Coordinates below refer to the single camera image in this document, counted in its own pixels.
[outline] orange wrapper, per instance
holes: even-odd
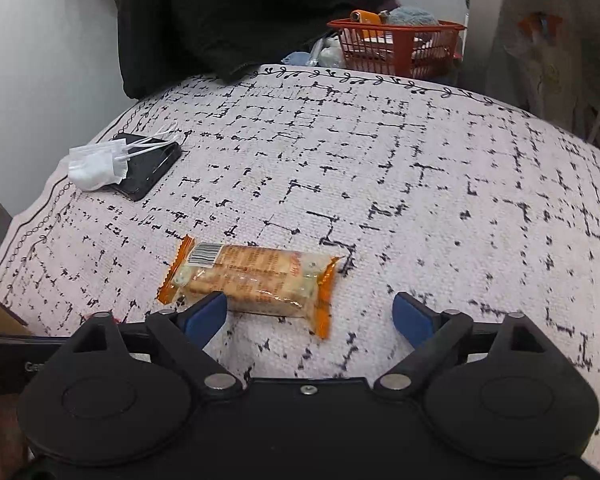
[[[262,247],[196,243],[185,236],[157,299],[171,303],[221,290],[229,309],[304,317],[321,338],[329,335],[336,256]]]

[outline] black jacket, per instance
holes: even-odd
[[[389,0],[120,0],[118,53],[125,93],[141,98],[186,76],[225,81],[307,50],[326,23]]]

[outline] smartphone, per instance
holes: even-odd
[[[114,140],[126,139],[127,144],[142,139],[142,136],[132,134],[117,134]],[[129,153],[144,150],[147,146],[132,148]],[[142,200],[151,188],[164,176],[170,167],[180,158],[182,149],[177,142],[172,142],[162,148],[156,148],[142,155],[133,156],[128,160],[126,178],[120,184],[110,187],[125,195],[129,200]]]

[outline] red plastic basket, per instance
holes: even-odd
[[[426,79],[446,75],[452,67],[458,34],[464,25],[405,27],[333,20],[349,70]]]

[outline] table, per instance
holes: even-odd
[[[94,141],[173,120],[183,157],[145,200],[80,192],[61,164],[14,218],[0,301],[34,332],[160,309],[157,288],[191,234],[343,256],[328,340],[304,320],[229,317],[206,351],[245,380],[375,380],[410,351],[391,322],[404,290],[480,321],[521,310],[600,399],[596,148],[460,89],[278,65],[234,86],[186,80]],[[586,458],[600,468],[600,426]]]

